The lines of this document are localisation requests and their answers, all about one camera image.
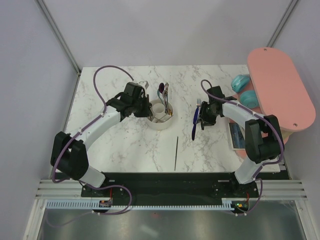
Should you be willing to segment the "teal plastic spoon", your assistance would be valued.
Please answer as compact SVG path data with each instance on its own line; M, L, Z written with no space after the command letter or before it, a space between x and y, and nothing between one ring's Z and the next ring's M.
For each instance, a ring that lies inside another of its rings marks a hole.
M164 112L167 114L167 113L168 113L167 106L166 106L165 101L164 101L163 98L161 97L160 90L158 89L156 93L157 93L157 97L158 97L158 99L160 100L161 104L164 105Z

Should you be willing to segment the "blue plastic knife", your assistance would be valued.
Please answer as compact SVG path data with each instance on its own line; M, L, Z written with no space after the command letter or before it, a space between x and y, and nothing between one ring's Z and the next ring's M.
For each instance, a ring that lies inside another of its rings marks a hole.
M199 107L197 106L196 110L195 110L195 113L194 113L194 116L193 116L193 121L192 121L192 124L193 124L192 131L191 131L191 139L192 139L192 141L195 140L198 117L199 117Z

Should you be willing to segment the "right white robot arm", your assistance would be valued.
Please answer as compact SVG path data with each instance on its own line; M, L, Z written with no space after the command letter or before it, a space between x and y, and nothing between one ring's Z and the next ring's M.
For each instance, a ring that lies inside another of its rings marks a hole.
M243 106L234 97L226 97L220 86L205 89L208 101L201 104L198 118L201 129L214 126L217 117L226 117L244 129L246 158L234 172L235 181L229 184L229 191L235 197L247 191L266 165L278 164L284 157L284 141L275 115L263 115Z

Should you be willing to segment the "white round divided container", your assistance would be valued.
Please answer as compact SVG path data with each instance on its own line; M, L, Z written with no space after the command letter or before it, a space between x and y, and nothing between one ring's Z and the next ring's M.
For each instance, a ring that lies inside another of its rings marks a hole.
M149 128L156 131L162 131L168 129L173 121L174 121L174 108L173 106L168 103L169 109L173 111L173 116L168 115L165 113L165 107L161 104L159 99L152 100L151 102L151 118L147 118L146 123L148 124Z

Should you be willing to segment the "dark chopstick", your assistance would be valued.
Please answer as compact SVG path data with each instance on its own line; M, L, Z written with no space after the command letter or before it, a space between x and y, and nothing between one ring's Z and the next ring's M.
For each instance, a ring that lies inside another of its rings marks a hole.
M176 138L175 156L174 156L174 171L176 171L176 168L177 168L178 147L179 147L179 136L177 136L177 138Z

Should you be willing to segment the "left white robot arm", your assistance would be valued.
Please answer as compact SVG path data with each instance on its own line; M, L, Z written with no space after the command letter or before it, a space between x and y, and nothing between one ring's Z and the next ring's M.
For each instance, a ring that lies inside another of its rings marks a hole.
M90 166L87 151L102 134L130 115L137 118L152 116L149 95L146 93L148 87L147 81L127 83L123 92L103 102L102 112L85 126L71 133L57 133L50 159L52 181L59 182L55 179L56 170L59 170L67 177L91 186L99 197L106 196L110 185L102 172Z

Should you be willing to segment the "purple long-handled spoon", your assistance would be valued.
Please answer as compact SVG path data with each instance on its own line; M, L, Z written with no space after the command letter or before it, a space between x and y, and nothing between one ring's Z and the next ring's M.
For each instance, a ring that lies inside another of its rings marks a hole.
M159 84L158 90L160 91L160 94L162 94L162 98L163 98L163 90L164 90L164 86L165 84L163 82L161 82Z

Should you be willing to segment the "teal handled silver fork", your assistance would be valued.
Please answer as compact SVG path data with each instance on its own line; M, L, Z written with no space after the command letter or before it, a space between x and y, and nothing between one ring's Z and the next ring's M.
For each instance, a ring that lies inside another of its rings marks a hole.
M199 110L199 109L201 108L201 104L202 104L202 101L201 101L201 99L200 99L200 98L198 98L198 99L196 100L196 107L197 107L197 110Z

